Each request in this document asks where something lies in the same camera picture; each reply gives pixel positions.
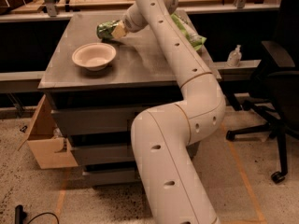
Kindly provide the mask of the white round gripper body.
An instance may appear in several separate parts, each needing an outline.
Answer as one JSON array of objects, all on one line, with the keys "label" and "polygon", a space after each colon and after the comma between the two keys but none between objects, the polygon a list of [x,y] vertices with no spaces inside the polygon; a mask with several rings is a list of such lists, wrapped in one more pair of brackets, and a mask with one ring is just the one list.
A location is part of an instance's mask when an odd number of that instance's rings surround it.
[{"label": "white round gripper body", "polygon": [[121,20],[126,30],[132,33],[141,31],[148,25],[148,22],[142,16],[136,4],[131,5],[125,11]]}]

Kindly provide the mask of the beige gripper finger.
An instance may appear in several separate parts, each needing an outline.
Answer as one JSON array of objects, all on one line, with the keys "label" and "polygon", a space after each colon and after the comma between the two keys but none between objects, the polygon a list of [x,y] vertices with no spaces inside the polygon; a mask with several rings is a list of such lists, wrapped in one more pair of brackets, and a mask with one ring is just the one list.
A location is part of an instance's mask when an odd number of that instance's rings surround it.
[{"label": "beige gripper finger", "polygon": [[111,33],[112,36],[116,39],[122,38],[127,35],[127,31],[122,23],[119,23],[113,32]]}]

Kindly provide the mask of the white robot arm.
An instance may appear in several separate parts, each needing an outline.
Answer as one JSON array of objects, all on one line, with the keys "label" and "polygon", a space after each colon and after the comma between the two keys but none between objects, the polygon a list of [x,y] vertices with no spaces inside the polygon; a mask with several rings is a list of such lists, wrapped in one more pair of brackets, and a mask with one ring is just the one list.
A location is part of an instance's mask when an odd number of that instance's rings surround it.
[{"label": "white robot arm", "polygon": [[156,224],[221,224],[187,151],[221,125],[225,98],[210,68],[173,22],[178,0],[135,0],[126,29],[149,26],[183,99],[139,113],[131,128],[138,172]]}]

